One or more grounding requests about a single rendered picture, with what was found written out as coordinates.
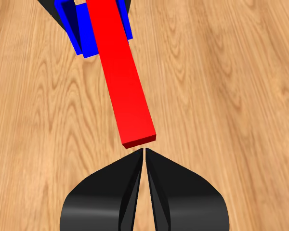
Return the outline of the thin red peg bar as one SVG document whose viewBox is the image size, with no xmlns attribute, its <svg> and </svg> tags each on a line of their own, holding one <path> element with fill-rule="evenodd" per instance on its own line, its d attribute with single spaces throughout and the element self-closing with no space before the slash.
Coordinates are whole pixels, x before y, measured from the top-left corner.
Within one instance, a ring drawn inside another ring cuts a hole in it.
<svg viewBox="0 0 289 231">
<path fill-rule="evenodd" d="M 128 149 L 156 139 L 116 0 L 86 0 L 120 139 Z"/>
</svg>

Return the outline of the blue hollow socket block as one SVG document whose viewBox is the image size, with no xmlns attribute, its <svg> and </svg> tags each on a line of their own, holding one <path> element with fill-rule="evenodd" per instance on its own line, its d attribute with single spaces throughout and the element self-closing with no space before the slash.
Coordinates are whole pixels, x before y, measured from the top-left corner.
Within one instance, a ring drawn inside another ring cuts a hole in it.
<svg viewBox="0 0 289 231">
<path fill-rule="evenodd" d="M 116 0 L 117 8 L 128 40 L 133 39 L 131 26 L 126 11 L 125 0 Z M 71 0 L 67 6 L 68 36 L 77 55 L 84 58 L 97 55 L 98 48 L 86 3 L 76 5 Z"/>
</svg>

